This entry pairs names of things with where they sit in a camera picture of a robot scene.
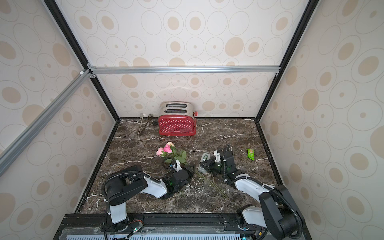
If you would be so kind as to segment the pink rose bouquet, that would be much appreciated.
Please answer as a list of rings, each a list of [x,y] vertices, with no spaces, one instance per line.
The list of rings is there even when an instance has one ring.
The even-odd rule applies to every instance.
[[[172,143],[172,142],[168,142],[163,148],[160,147],[157,152],[156,152],[156,155],[159,156],[159,157],[162,157],[164,159],[164,164],[165,163],[169,163],[170,165],[173,164],[173,160],[178,160],[181,165],[186,165],[187,164],[187,153],[185,150],[183,149],[177,149],[175,147],[175,145]],[[203,173],[199,172],[198,170],[195,171],[196,175],[199,177],[199,178],[203,178],[205,181],[207,181],[208,184],[211,185],[211,187],[213,187],[214,189],[218,190],[220,192],[220,194],[222,195],[222,197],[224,197],[225,199],[229,199],[226,191],[220,187],[218,184],[216,184],[214,181],[208,179],[207,177],[204,176]]]

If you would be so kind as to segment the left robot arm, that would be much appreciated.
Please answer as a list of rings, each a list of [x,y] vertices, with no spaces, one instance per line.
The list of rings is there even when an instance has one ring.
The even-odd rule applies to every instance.
[[[103,182],[101,190],[107,203],[107,213],[112,223],[120,223],[127,218],[126,202],[139,193],[145,193],[158,199],[168,199],[187,184],[194,176],[195,167],[173,164],[172,174],[157,180],[135,165],[110,174]]]

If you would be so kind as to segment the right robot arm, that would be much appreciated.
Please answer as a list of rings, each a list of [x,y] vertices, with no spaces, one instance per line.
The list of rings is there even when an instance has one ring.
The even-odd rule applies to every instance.
[[[199,164],[205,173],[221,175],[226,185],[260,203],[259,208],[250,205],[238,210],[241,229],[248,225],[264,227],[277,240],[297,240],[302,236],[305,220],[288,189],[264,184],[238,169],[231,146],[215,151],[212,156],[204,153]]]

